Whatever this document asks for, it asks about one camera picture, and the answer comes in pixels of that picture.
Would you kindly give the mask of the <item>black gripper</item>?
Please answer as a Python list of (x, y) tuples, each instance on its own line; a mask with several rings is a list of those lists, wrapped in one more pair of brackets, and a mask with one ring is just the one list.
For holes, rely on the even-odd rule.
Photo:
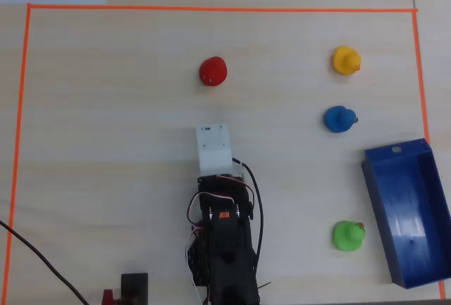
[(208, 175), (197, 179), (199, 203), (204, 220), (216, 211), (239, 211), (240, 217), (254, 219), (254, 190), (242, 178)]

